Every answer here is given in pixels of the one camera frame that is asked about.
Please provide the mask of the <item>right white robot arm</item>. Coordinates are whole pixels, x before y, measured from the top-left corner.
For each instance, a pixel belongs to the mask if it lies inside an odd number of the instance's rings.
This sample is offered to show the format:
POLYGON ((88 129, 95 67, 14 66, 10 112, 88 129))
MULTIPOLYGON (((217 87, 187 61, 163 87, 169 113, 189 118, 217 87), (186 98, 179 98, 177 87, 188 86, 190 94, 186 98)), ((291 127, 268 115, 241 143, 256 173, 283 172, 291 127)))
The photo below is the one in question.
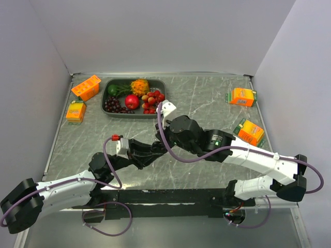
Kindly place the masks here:
POLYGON ((300 202, 307 192, 306 160, 280 156, 221 130, 204 130, 185 115, 172 120, 164 120, 158 115, 157 121, 158 139, 169 153, 177 146, 197 156, 191 160, 177 160, 183 163, 199 160, 230 163, 261 173, 257 178, 234 179, 228 183, 225 195, 232 206, 251 198, 274 195, 289 202, 300 202))

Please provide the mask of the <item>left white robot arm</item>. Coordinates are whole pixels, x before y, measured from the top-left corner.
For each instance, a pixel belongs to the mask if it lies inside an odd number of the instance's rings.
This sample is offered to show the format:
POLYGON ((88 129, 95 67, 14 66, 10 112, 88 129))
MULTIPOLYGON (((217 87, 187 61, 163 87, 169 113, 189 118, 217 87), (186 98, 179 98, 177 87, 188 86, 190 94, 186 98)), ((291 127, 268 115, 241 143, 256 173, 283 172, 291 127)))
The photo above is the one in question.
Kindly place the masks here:
POLYGON ((117 170, 130 165, 143 169, 166 152, 161 142, 148 145, 120 137, 114 155, 106 150, 95 153, 89 168, 76 175, 46 182, 25 179, 1 201, 1 227, 17 234, 53 212, 78 206, 98 207, 102 201, 103 187, 122 188, 117 170))

